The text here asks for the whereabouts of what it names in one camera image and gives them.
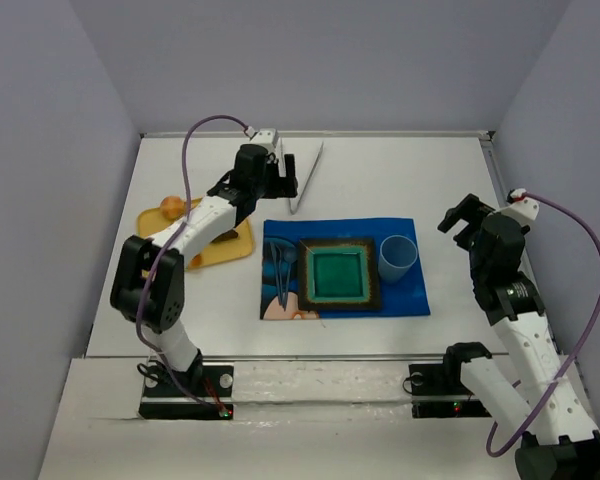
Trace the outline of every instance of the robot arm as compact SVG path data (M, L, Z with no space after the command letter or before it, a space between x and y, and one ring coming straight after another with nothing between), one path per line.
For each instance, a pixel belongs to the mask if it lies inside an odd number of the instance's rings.
M184 308L185 265L212 240L238 226L261 198L297 195L295 159L285 155L285 176L275 157L278 133L260 130L236 154L234 167L211 188L188 216L150 238L129 237L122 246L110 303L124 318L136 322L142 289L161 248L176 231L180 235L157 265L142 315L142 332L157 346L178 381L190 391L202 376L202 353L180 321Z
M538 203L525 198L523 189L511 192L507 200L510 205L496 211L468 195L447 212L438 229L446 233L459 220L467 221L454 240L469 252L476 301L509 352L520 388L509 385L480 344L477 352L476 344L449 347L443 363L452 381L480 398L508 434L535 413L555 383L522 436L522 447L516 452L518 472L524 479L600 478L599 429L569 379L555 379L561 362L544 304L533 282L518 271L524 235L538 214Z

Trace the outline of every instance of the cup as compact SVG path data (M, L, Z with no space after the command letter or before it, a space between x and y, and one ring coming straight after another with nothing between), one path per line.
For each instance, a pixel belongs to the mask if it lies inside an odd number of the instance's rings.
M410 238L392 235L380 244L378 273L385 283L397 283L416 263L418 247Z

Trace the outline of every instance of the gray wall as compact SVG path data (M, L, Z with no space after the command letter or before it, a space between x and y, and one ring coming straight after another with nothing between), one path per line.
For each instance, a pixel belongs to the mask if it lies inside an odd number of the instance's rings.
M496 147L508 186L572 207L600 235L600 0L574 0L568 8ZM570 349L598 294L595 249L579 226L548 208L528 242L551 325ZM579 359L600 420L600 319Z
M154 132L218 112L283 129L495 129L569 3L71 1Z
M136 129L66 0L0 0L0 480L37 478Z

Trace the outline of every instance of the tray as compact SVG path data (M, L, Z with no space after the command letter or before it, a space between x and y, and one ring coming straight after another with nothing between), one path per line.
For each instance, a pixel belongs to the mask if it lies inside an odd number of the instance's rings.
M193 199L191 201L192 208L195 208L200 203L200 200L200 198ZM160 208L151 208L138 215L136 230L140 237L147 238L154 233L164 230L172 223L173 221L164 218L160 212ZM238 225L235 231L238 233L238 238L209 244L200 252L200 255L191 260L187 266L187 270L209 267L251 255L254 250L254 241L249 219L247 218Z

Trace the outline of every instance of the table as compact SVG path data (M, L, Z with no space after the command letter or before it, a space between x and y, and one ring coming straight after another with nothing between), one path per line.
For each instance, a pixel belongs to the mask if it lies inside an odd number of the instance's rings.
M250 217L256 251L240 261L186 274L182 314L188 334L207 357L382 356L442 353L461 341L505 352L472 295L468 256L436 227L469 193L496 205L477 137L307 134L284 138L295 153L302 188L321 141L324 153L297 215L285 200L262 200ZM233 165L244 137L203 136L189 146L194 196L203 195ZM183 195L181 138L142 140L88 347L90 357L141 356L146 348L131 323L109 305L124 240L137 215L167 195ZM397 216L415 220L431 316L261 321L259 289L266 219L320 220Z
M407 362L236 362L235 419L194 422L137 418L141 360L73 360L40 480L518 478L484 451L491 419L412 418Z

